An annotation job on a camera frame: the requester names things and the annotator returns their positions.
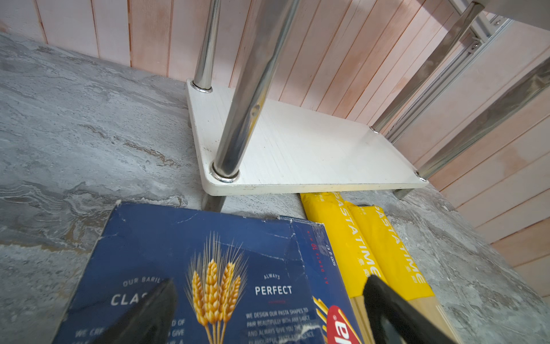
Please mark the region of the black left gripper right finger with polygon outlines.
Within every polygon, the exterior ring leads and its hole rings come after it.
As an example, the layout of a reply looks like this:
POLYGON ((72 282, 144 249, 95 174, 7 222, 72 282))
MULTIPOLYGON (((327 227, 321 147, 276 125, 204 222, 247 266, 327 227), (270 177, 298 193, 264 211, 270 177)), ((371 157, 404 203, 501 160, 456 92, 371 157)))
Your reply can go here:
POLYGON ((367 279, 363 298, 375 343, 453 342, 376 275, 367 279))

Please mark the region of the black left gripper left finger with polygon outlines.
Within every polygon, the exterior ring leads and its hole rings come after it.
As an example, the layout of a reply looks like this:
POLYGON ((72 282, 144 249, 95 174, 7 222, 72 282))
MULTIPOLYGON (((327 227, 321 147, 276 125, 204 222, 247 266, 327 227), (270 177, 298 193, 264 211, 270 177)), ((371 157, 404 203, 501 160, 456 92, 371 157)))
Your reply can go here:
POLYGON ((167 343, 177 303, 175 283, 165 279, 93 342, 167 343))

